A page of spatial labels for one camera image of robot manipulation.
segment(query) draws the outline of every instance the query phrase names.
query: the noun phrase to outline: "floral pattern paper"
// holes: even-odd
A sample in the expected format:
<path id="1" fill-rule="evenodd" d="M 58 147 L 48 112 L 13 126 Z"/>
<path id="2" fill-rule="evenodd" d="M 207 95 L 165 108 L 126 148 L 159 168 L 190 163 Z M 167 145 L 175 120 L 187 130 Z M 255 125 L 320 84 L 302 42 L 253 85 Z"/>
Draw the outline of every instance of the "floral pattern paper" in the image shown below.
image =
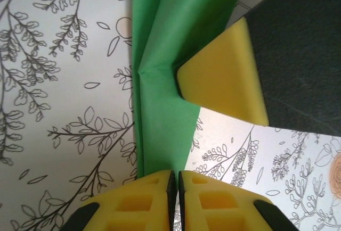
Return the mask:
<path id="1" fill-rule="evenodd" d="M 0 0 L 1 230 L 134 180 L 131 0 Z"/>
<path id="2" fill-rule="evenodd" d="M 58 230 L 136 178 L 131 18 L 131 0 L 0 0 L 1 230 Z M 340 138 L 201 109 L 186 169 L 269 197 L 300 230 L 341 228 Z"/>

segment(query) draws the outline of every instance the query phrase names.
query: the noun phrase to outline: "green paper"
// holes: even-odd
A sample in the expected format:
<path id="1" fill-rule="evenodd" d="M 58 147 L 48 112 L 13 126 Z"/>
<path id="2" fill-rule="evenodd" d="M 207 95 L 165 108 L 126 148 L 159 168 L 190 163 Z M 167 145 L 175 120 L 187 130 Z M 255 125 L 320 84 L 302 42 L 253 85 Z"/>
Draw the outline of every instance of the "green paper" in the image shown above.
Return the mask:
<path id="1" fill-rule="evenodd" d="M 133 0 L 138 177 L 183 170 L 199 107 L 179 95 L 176 70 L 217 37 L 237 0 Z"/>

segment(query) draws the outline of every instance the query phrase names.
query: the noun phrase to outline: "yellow foam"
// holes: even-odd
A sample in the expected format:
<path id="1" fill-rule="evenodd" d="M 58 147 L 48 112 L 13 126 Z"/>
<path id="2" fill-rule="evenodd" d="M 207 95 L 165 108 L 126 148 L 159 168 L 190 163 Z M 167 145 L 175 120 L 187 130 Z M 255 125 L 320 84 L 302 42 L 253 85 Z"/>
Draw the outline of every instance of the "yellow foam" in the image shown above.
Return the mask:
<path id="1" fill-rule="evenodd" d="M 186 231 L 272 231 L 254 207 L 261 195 L 193 171 L 182 171 Z"/>
<path id="2" fill-rule="evenodd" d="M 179 69 L 177 80 L 189 102 L 269 125 L 245 18 L 188 60 Z"/>
<path id="3" fill-rule="evenodd" d="M 84 231 L 169 231 L 167 185 L 171 171 L 159 171 L 100 194 L 84 205 L 100 207 Z"/>

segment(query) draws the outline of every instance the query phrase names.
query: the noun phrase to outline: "black foam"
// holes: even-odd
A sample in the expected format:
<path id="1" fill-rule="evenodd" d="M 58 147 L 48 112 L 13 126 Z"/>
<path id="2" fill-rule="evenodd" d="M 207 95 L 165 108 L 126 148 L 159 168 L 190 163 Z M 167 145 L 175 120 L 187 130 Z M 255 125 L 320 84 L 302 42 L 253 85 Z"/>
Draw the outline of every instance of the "black foam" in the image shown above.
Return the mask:
<path id="1" fill-rule="evenodd" d="M 256 200 L 254 206 L 273 231 L 299 231 L 276 205 Z"/>
<path id="2" fill-rule="evenodd" d="M 168 185 L 167 185 L 167 203 L 168 203 L 168 219 L 169 219 L 169 230 L 173 231 L 174 226 L 174 214 L 176 205 L 176 180 L 174 171 L 169 175 Z"/>
<path id="3" fill-rule="evenodd" d="M 183 183 L 182 174 L 179 171 L 179 202 L 181 216 L 181 230 L 185 231 L 185 185 Z"/>
<path id="4" fill-rule="evenodd" d="M 98 203 L 90 203 L 78 208 L 62 226 L 60 231 L 83 231 L 99 207 Z"/>
<path id="5" fill-rule="evenodd" d="M 270 126 L 341 136 L 341 0 L 264 0 L 246 18 Z"/>

